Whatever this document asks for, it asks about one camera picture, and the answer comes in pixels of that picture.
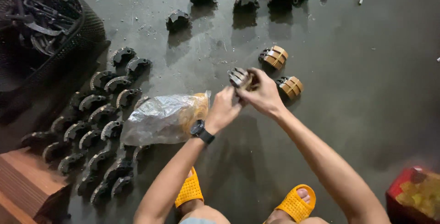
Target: watch face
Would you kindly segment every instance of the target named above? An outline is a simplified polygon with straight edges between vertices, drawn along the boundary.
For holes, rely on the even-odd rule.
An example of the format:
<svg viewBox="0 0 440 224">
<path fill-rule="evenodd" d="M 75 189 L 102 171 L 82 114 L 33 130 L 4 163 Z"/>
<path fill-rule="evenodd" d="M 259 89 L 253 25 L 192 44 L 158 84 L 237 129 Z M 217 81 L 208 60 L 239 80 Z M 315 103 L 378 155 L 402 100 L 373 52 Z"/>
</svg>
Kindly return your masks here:
<svg viewBox="0 0 440 224">
<path fill-rule="evenodd" d="M 203 130 L 203 120 L 195 121 L 193 127 L 191 127 L 190 133 L 191 135 L 197 135 Z"/>
</svg>

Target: forearm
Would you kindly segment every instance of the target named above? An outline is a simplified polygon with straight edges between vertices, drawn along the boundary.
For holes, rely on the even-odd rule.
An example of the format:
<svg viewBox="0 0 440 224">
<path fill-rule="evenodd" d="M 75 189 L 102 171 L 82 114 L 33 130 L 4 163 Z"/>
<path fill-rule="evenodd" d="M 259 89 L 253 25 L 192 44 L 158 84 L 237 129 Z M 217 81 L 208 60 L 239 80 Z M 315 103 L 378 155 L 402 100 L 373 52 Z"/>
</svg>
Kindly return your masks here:
<svg viewBox="0 0 440 224">
<path fill-rule="evenodd" d="M 205 143 L 199 138 L 191 138 L 184 144 L 145 193 L 136 211 L 134 223 L 145 219 L 155 223 L 165 221 L 191 167 L 204 147 Z"/>
<path fill-rule="evenodd" d="M 356 171 L 287 109 L 274 115 L 304 156 L 312 171 L 342 208 L 350 223 L 388 222 L 388 217 Z"/>
</svg>

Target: hand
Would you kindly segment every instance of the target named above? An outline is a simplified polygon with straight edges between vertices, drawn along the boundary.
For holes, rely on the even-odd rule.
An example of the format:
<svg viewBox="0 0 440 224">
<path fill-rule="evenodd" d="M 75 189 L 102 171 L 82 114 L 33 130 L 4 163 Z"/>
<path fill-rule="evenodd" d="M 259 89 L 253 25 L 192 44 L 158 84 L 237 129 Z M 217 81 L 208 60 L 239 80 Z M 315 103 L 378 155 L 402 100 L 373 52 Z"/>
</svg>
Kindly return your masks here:
<svg viewBox="0 0 440 224">
<path fill-rule="evenodd" d="M 227 86 L 216 94 L 214 104 L 209 110 L 205 121 L 205 129 L 210 134 L 216 134 L 239 115 L 243 108 L 243 103 L 239 102 L 233 105 L 232 99 L 234 95 L 235 91 L 232 86 Z"/>
<path fill-rule="evenodd" d="M 275 81 L 269 78 L 269 76 L 260 69 L 251 68 L 248 69 L 248 72 L 253 73 L 257 77 L 257 82 L 260 86 L 256 91 L 252 92 L 237 89 L 238 96 L 243 101 L 250 103 L 262 114 L 275 118 L 286 109 L 283 101 L 281 101 L 279 97 Z"/>
</svg>

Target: plastic bag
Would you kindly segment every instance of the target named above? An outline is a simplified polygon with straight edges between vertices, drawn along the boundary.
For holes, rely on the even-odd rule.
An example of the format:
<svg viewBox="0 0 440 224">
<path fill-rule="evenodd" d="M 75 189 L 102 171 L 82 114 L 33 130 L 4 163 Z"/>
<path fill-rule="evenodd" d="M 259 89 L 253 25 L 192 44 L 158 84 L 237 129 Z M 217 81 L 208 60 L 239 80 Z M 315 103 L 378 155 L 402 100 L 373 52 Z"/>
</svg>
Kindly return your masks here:
<svg viewBox="0 0 440 224">
<path fill-rule="evenodd" d="M 186 142 L 193 123 L 206 119 L 210 97 L 211 91 L 150 98 L 125 121 L 120 141 L 130 146 Z"/>
</svg>

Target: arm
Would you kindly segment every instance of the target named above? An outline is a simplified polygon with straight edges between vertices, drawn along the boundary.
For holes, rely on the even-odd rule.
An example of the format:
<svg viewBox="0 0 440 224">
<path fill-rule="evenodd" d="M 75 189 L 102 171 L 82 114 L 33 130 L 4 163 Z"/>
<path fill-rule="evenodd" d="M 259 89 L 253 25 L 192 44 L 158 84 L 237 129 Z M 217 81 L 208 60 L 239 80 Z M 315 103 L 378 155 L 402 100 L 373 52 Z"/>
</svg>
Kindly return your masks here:
<svg viewBox="0 0 440 224">
<path fill-rule="evenodd" d="M 388 216 L 356 171 L 300 122 L 283 105 L 275 82 L 259 69 L 250 69 L 260 81 L 256 92 L 239 91 L 239 96 L 261 113 L 274 119 L 289 135 L 311 170 L 344 211 L 351 224 L 389 223 Z"/>
<path fill-rule="evenodd" d="M 234 89 L 231 86 L 217 93 L 205 121 L 205 129 L 210 134 L 215 135 L 238 116 L 242 105 L 233 105 L 233 97 Z M 188 172 L 205 146 L 201 139 L 190 138 L 174 155 L 142 198 L 135 213 L 135 224 L 161 224 L 165 222 Z"/>
</svg>

